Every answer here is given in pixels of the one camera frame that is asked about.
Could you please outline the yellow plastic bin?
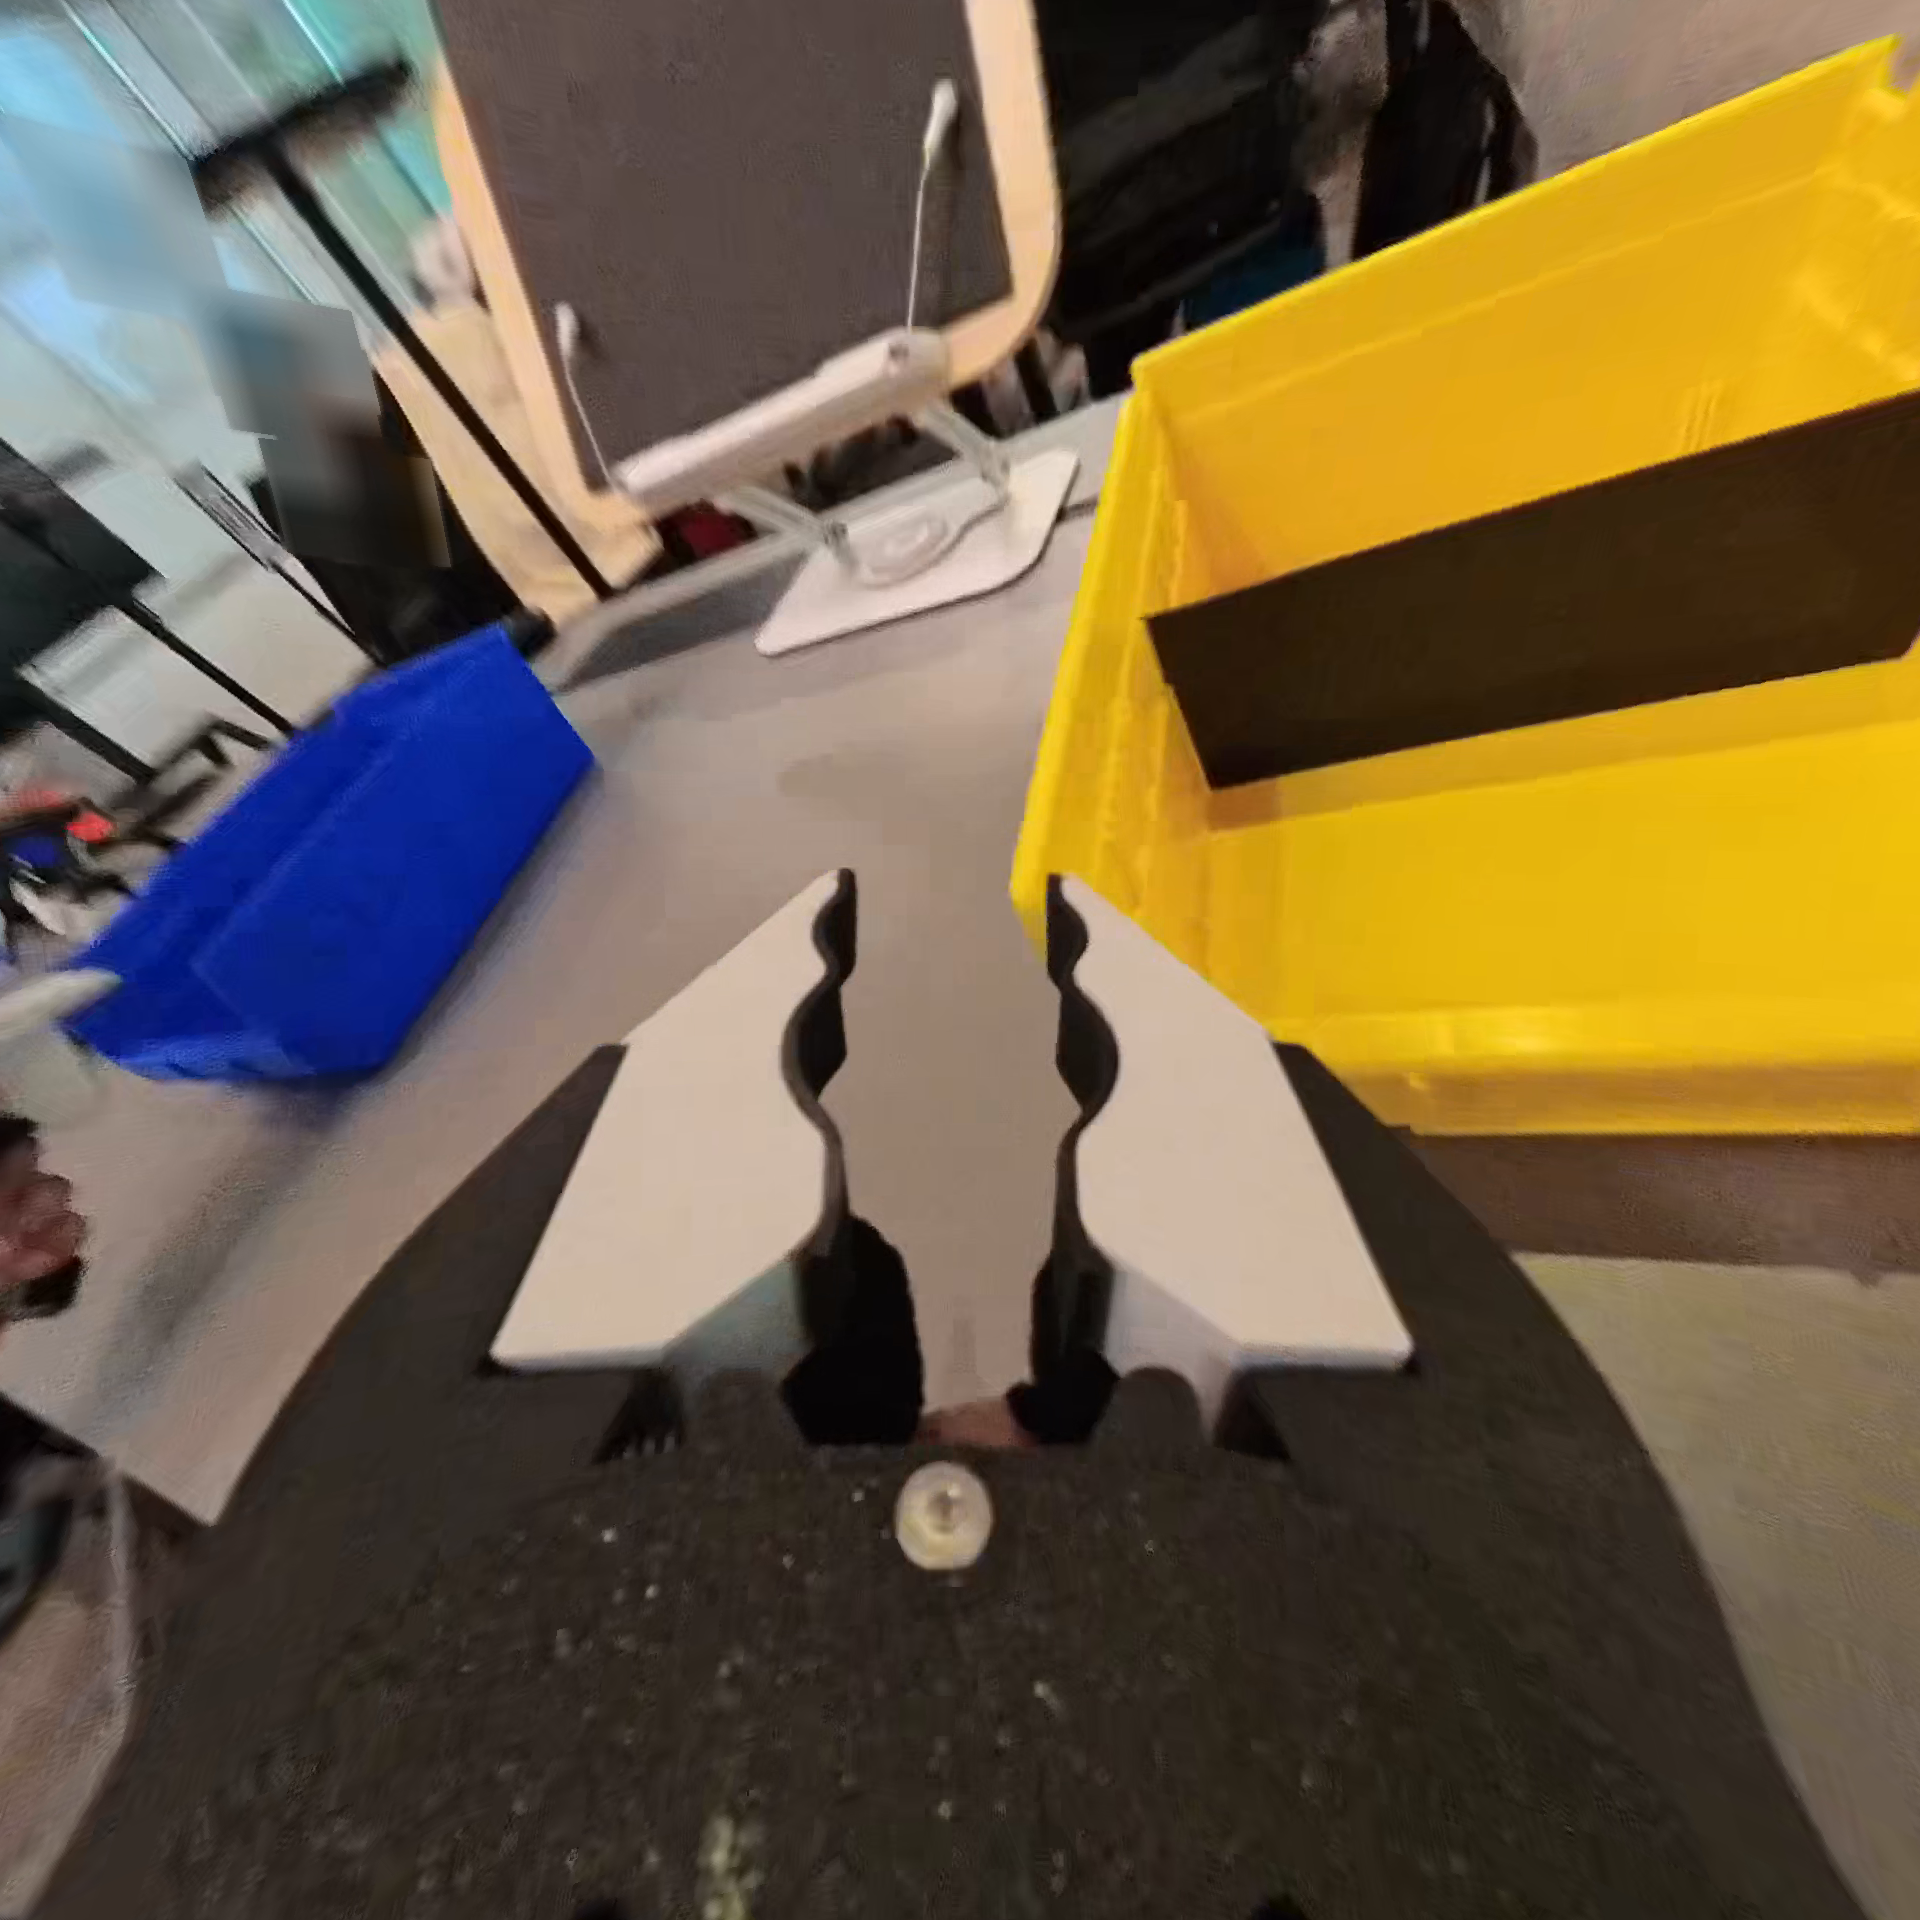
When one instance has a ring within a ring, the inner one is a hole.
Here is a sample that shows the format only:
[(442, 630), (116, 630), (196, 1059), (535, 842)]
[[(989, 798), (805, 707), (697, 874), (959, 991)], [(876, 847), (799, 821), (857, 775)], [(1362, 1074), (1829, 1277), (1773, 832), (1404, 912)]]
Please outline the yellow plastic bin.
[(1915, 654), (1210, 793), (1147, 619), (1915, 393), (1876, 39), (1136, 360), (1015, 840), (1429, 1135), (1914, 1135)]

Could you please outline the blue plastic bin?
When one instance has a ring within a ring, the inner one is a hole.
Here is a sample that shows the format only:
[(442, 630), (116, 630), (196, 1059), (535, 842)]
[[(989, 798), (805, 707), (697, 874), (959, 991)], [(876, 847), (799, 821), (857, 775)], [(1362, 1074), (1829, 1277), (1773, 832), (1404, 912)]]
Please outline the blue plastic bin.
[(67, 1032), (161, 1082), (385, 1066), (595, 767), (495, 625), (352, 687), (79, 957)]

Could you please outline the grey desk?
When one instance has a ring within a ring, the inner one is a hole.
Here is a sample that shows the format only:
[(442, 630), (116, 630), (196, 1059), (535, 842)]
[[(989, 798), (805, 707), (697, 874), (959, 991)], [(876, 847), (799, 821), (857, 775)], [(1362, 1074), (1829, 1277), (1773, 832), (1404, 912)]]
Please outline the grey desk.
[[(91, 1222), (79, 1307), (5, 1397), (195, 1520), (378, 1269), (592, 1046), (808, 879), (857, 874), (855, 1206), (901, 1245), (929, 1397), (1024, 1368), (1073, 1103), (1009, 899), (1028, 767), (1119, 407), (1084, 491), (979, 608), (767, 662), (770, 562), (585, 617), (544, 659), (600, 775), (413, 1049), (325, 1094), (111, 1080), (51, 1162)], [(1864, 1903), (1915, 1914), (1915, 1143), (1437, 1139), (1672, 1477)]]

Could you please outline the person's left hand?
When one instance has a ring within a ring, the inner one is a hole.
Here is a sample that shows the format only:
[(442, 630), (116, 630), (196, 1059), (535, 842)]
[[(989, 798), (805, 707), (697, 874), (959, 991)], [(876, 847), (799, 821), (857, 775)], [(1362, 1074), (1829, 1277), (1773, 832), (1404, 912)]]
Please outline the person's left hand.
[(2, 1326), (67, 1311), (80, 1296), (89, 1225), (74, 1184), (45, 1169), (34, 1143), (2, 1166)]

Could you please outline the black bin divider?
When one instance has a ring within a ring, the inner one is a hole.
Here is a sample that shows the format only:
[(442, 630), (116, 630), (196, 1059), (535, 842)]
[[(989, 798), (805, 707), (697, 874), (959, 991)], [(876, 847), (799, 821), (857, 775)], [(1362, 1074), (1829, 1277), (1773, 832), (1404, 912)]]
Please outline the black bin divider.
[(1154, 611), (1204, 781), (1905, 658), (1914, 390)]

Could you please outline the black floor lamp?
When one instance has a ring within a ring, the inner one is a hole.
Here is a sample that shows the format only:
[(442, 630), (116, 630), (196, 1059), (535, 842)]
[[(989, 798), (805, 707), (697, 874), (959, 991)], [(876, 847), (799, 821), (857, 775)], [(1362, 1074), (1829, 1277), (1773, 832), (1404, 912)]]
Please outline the black floor lamp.
[(568, 528), (531, 473), (512, 457), (490, 419), (474, 407), (442, 359), (432, 353), (378, 272), (356, 254), (308, 176), (308, 161), (315, 155), (348, 152), (396, 115), (413, 79), (416, 71), (403, 56), (365, 63), (281, 106), (256, 113), (216, 144), (189, 152), (188, 171), (205, 213), (226, 210), (265, 194), (276, 194), (289, 206), (425, 385), (442, 398), (496, 477), (529, 510), (535, 528), (560, 551), (570, 569), (592, 591), (592, 598), (605, 602), (616, 595), (610, 578)]

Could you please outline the monitor with wooden frame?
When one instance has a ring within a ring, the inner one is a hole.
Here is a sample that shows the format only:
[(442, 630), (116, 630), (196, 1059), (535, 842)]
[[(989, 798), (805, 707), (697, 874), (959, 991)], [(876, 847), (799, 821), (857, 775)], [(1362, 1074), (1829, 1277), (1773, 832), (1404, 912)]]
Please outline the monitor with wooden frame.
[(964, 389), (1066, 243), (1039, 6), (432, 3), (455, 222), (537, 455), (610, 470), (915, 320)]

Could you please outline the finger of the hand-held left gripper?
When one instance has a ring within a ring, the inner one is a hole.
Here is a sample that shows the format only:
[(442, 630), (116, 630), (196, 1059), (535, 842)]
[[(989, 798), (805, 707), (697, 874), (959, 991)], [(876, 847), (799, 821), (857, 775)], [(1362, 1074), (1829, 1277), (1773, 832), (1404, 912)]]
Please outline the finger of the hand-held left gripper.
[(106, 1065), (74, 1021), (121, 987), (96, 966), (33, 975), (2, 993), (2, 1109), (33, 1122), (79, 1122), (100, 1099)]

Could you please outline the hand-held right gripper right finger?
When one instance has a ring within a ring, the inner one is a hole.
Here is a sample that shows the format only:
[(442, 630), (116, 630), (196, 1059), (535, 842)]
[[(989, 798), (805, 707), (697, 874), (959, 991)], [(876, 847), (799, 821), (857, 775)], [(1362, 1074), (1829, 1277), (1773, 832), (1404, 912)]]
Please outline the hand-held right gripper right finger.
[(1053, 874), (1048, 1343), (1120, 1376), (1393, 1374), (1412, 1337), (1275, 1042), (1087, 879)]

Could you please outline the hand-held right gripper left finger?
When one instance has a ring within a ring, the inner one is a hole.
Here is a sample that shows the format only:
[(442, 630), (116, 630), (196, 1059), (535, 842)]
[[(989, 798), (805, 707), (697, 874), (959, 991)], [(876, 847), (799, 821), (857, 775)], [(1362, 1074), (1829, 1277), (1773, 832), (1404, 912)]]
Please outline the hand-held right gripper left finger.
[(628, 1031), (495, 1366), (783, 1376), (810, 1350), (848, 1217), (823, 1093), (855, 962), (857, 877), (826, 870)]

